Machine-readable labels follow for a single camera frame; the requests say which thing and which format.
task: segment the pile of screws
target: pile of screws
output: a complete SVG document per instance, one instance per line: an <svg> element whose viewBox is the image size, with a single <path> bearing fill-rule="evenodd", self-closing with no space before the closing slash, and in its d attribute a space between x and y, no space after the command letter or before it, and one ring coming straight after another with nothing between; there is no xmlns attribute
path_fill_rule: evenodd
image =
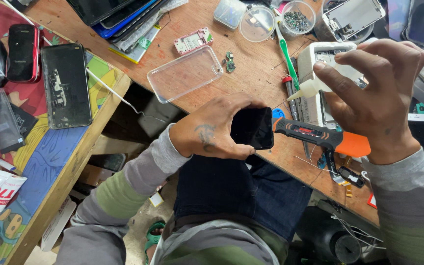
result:
<svg viewBox="0 0 424 265"><path fill-rule="evenodd" d="M287 11L284 13L284 22L297 32L305 32L309 29L309 20L301 13L296 11Z"/></svg>

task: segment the foot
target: foot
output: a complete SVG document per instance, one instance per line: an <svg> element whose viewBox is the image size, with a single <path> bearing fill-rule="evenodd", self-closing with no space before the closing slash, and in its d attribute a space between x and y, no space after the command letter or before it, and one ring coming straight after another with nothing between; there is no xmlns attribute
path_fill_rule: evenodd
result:
<svg viewBox="0 0 424 265"><path fill-rule="evenodd" d="M156 228L155 230L153 230L151 232L151 234L154 235L154 236L159 236L162 233L163 233L163 228ZM152 260L153 254L156 251L156 245L157 244L154 244L146 250L146 255L148 256L148 260L150 260L150 261Z"/></svg>

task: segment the screwdriver handle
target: screwdriver handle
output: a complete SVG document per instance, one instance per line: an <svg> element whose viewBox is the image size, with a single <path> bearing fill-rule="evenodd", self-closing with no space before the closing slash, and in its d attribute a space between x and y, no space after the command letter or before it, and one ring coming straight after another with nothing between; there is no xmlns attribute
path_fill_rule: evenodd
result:
<svg viewBox="0 0 424 265"><path fill-rule="evenodd" d="M350 132L336 132L283 117L273 119L273 131L356 158L371 153L368 138Z"/></svg>

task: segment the glue bottle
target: glue bottle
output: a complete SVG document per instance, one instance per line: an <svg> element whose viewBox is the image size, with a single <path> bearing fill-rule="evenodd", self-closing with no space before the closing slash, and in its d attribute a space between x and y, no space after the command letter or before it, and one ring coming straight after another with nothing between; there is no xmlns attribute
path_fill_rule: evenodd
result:
<svg viewBox="0 0 424 265"><path fill-rule="evenodd" d="M352 81L363 76L360 72L354 69L351 66L334 64L332 65L335 70L337 70L343 76L348 77ZM301 96L305 96L306 98L310 98L315 96L320 90L325 92L332 92L331 88L329 88L325 83L323 83L318 77L315 79L309 79L301 84L299 84L299 90L292 94L287 101L291 101L293 99L300 98Z"/></svg>

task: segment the forearm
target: forearm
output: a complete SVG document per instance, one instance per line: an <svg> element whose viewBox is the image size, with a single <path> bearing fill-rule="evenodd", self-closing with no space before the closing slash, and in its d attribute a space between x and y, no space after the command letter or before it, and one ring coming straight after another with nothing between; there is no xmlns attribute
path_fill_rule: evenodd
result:
<svg viewBox="0 0 424 265"><path fill-rule="evenodd" d="M150 147L82 202L64 232L57 264L122 264L127 222L155 188L188 159L171 144L168 128Z"/></svg>
<svg viewBox="0 0 424 265"><path fill-rule="evenodd" d="M392 264L424 264L423 149L392 165L363 163Z"/></svg>

